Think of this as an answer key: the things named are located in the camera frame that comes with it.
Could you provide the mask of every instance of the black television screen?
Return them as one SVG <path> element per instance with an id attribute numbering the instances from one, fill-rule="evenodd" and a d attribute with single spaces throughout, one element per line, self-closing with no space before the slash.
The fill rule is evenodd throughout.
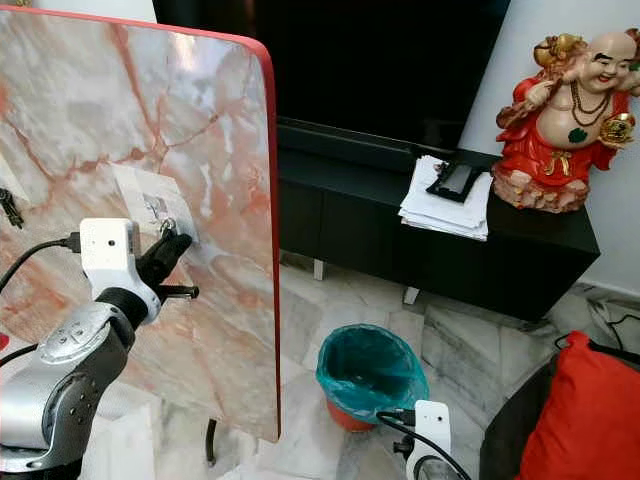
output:
<path id="1" fill-rule="evenodd" d="M 154 0 L 160 23 L 254 37 L 278 115 L 454 149 L 509 0 Z"/>

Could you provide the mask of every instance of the black tv stand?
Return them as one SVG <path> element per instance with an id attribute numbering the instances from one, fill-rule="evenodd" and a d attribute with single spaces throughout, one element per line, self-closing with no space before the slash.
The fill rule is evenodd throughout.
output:
<path id="1" fill-rule="evenodd" d="M 400 223 L 406 157 L 388 169 L 291 142 L 278 155 L 280 245 L 291 252 L 532 322 L 600 254 L 584 208 L 517 210 L 491 194 L 489 238 L 479 242 Z M 453 159 L 488 168 L 497 157 L 460 150 Z"/>

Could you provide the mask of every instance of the white wall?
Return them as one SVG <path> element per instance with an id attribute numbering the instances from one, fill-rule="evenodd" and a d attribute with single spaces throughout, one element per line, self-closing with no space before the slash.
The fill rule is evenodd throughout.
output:
<path id="1" fill-rule="evenodd" d="M 33 0 L 34 8 L 88 13 L 103 17 L 156 21 L 152 0 Z"/>
<path id="2" fill-rule="evenodd" d="M 600 33 L 640 27 L 639 0 L 511 0 L 502 30 L 460 140 L 460 147 L 499 154 L 495 117 L 513 87 L 537 73 L 532 51 L 547 35 L 573 33 L 589 41 Z M 640 99 L 632 100 L 640 120 Z M 591 170 L 587 208 L 601 257 L 586 282 L 640 295 L 640 122 L 636 142 L 608 172 Z"/>

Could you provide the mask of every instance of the teal plastic bag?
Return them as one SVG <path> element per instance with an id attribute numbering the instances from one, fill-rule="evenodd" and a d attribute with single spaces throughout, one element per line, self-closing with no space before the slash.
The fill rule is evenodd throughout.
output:
<path id="1" fill-rule="evenodd" d="M 413 409 L 416 400 L 429 398 L 411 347 L 375 325 L 334 330 L 320 349 L 316 378 L 334 405 L 368 423 L 378 423 L 378 411 Z"/>

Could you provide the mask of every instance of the pink marble surface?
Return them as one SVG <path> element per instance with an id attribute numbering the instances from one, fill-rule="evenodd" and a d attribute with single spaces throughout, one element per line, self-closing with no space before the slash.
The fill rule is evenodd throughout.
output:
<path id="1" fill-rule="evenodd" d="M 143 26 L 0 11 L 0 271 L 84 217 L 127 217 L 112 164 L 173 177 L 199 242 L 173 282 L 200 286 L 138 330 L 121 379 L 259 437 L 278 436 L 267 93 L 247 46 Z M 143 247 L 153 242 L 143 236 Z M 88 301 L 79 257 L 33 257 L 0 297 L 29 342 Z"/>

